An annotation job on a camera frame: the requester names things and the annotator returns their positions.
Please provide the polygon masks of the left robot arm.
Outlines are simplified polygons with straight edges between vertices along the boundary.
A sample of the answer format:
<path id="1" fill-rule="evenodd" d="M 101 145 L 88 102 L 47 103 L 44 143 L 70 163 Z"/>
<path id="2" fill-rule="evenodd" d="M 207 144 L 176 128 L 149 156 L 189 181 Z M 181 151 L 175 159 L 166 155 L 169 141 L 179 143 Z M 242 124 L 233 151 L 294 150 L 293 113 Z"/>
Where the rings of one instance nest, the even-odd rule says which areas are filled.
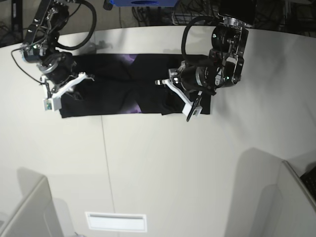
<path id="1" fill-rule="evenodd" d="M 223 0 L 217 14 L 192 19 L 186 25 L 181 41 L 184 61 L 179 68 L 169 70 L 168 79 L 155 83 L 168 86 L 185 99 L 196 92 L 197 98 L 190 104 L 192 109 L 199 106 L 202 96 L 213 96 L 216 89 L 237 84 L 244 65 L 247 27 L 254 23 L 256 6 L 255 0 Z M 198 22 L 217 25 L 212 32 L 209 55 L 195 60 L 187 54 L 186 46 L 190 29 Z"/>

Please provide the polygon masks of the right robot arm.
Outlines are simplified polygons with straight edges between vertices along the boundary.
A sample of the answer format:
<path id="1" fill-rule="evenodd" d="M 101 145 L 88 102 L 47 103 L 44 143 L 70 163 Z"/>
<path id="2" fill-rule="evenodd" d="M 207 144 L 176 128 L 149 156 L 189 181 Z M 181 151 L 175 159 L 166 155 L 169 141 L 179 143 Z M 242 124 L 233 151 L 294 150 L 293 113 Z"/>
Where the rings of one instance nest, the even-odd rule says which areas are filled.
<path id="1" fill-rule="evenodd" d="M 42 0 L 22 45 L 18 48 L 24 61 L 36 64 L 42 73 L 37 82 L 46 90 L 46 97 L 51 98 L 61 89 L 65 93 L 72 88 L 70 83 L 81 74 L 75 71 L 77 65 L 72 51 L 80 49 L 91 39 L 97 14 L 94 6 L 86 0 L 76 0 L 79 6 L 86 6 L 92 13 L 92 24 L 86 38 L 75 46 L 59 43 L 60 31 L 66 26 L 72 14 L 69 13 L 69 0 Z"/>

